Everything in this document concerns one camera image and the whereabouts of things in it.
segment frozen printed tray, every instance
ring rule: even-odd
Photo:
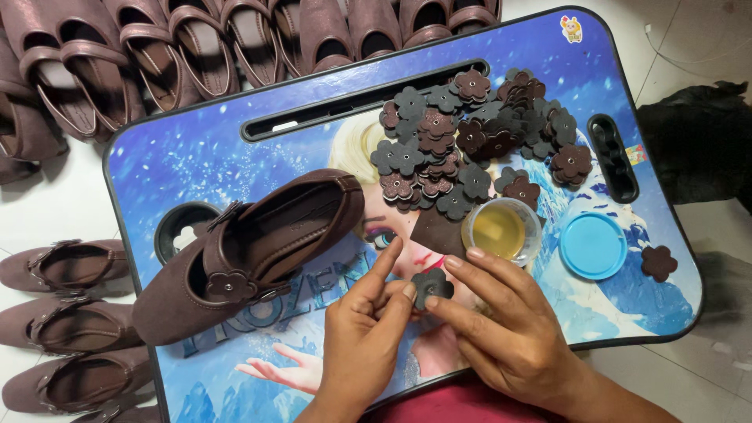
[[[560,100],[576,119],[575,145],[593,151],[593,170],[577,188],[563,187],[546,163],[525,160],[519,151],[492,160],[487,169],[494,180],[506,166],[525,170],[541,188],[538,214],[547,221],[543,246],[529,271],[570,345],[666,342],[691,328],[702,303],[702,281],[641,144],[611,34],[589,11],[558,9],[150,117],[118,132],[105,174],[137,292],[176,248],[190,241],[191,224],[216,216],[234,199],[257,201],[296,176],[325,167],[356,175],[366,195],[362,225],[306,264],[292,280],[290,294],[246,307],[211,330],[152,350],[166,421],[292,421],[311,401],[321,376],[324,309],[368,270],[394,235],[410,239],[421,213],[401,213],[387,205],[370,161],[386,138],[379,123],[384,98],[407,85],[429,89],[446,84],[448,77],[469,68],[487,74],[491,93],[510,69],[528,68],[546,85],[546,98]],[[626,151],[617,154],[631,163],[632,191],[614,186],[608,174],[613,169],[597,162],[594,139],[600,134],[592,131],[594,116],[606,117],[598,121],[618,128]],[[289,126],[279,124],[284,119],[298,124],[272,131],[273,126]],[[559,253],[561,226],[583,212],[609,216],[627,241],[624,265],[603,280],[571,272]],[[641,269],[643,250],[659,245],[670,248],[678,262],[662,283]],[[393,277],[410,279],[442,267],[443,259],[421,244],[406,242]],[[466,286],[451,282],[455,301],[484,310]],[[276,382],[235,370],[246,360]],[[405,332],[394,376],[376,404],[466,366],[451,329],[424,318]]]

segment brown shoe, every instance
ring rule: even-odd
[[[159,417],[159,408],[135,407],[120,411],[119,407],[94,412],[79,417],[71,423],[162,423]]]
[[[347,235],[363,205],[355,176],[334,169],[309,172],[255,204],[234,202],[138,296],[138,334],[171,344],[287,294],[291,275]]]
[[[119,239],[60,241],[0,261],[0,282],[19,291],[81,292],[128,273]]]
[[[495,15],[496,0],[452,0],[449,11],[449,30],[453,34],[465,34],[499,24],[499,18]]]
[[[222,28],[246,79],[255,88],[284,79],[284,64],[271,32],[271,14],[260,0],[223,0]]]
[[[159,0],[170,34],[188,65],[193,83],[205,99],[240,91],[232,54],[223,39],[215,0]]]
[[[355,60],[371,59],[402,49],[399,22],[389,0],[350,0],[350,35]]]
[[[49,355],[138,346],[132,308],[89,297],[40,298],[0,312],[0,344]]]
[[[151,375],[145,346],[61,358],[14,376],[2,389],[2,400],[17,412],[94,411],[108,400],[137,391]]]
[[[355,58],[353,40],[337,0],[301,0],[300,51],[303,72],[313,74],[349,65]]]
[[[203,101],[172,36],[159,0],[103,0],[120,30],[120,43],[161,111]]]
[[[0,185],[26,179],[29,176],[34,175],[36,172],[39,172],[39,169],[41,169],[41,167],[32,162],[0,157]]]
[[[60,58],[80,81],[99,121],[114,132],[145,116],[120,33],[102,0],[68,0],[58,10]]]
[[[450,37],[447,27],[450,0],[402,0],[399,28],[404,48]]]
[[[0,2],[24,81],[39,92],[64,132],[84,142],[106,142],[112,132],[98,122],[80,81],[62,64],[53,20],[53,12],[59,10],[41,0]]]
[[[0,156],[45,160],[68,151],[37,107],[37,93],[21,77],[18,59],[0,28]]]

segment blonde hair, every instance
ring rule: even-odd
[[[378,121],[380,109],[347,118],[332,140],[329,168],[355,175],[361,184],[376,184],[379,174],[371,164],[371,152],[384,135]]]

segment cartoon hand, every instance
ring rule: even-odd
[[[298,367],[280,369],[268,361],[249,358],[246,360],[248,364],[238,364],[235,369],[258,379],[281,383],[306,394],[316,394],[321,385],[323,361],[315,355],[296,351],[284,344],[274,343],[271,347],[280,355],[294,360]]]

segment sticker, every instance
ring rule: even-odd
[[[642,147],[642,144],[633,145],[624,150],[626,151],[626,156],[629,158],[629,164],[632,166],[647,160],[647,154],[645,154],[645,149]]]
[[[561,21],[562,34],[566,37],[569,43],[579,43],[582,41],[582,25],[577,21],[576,17],[569,19],[564,16]]]

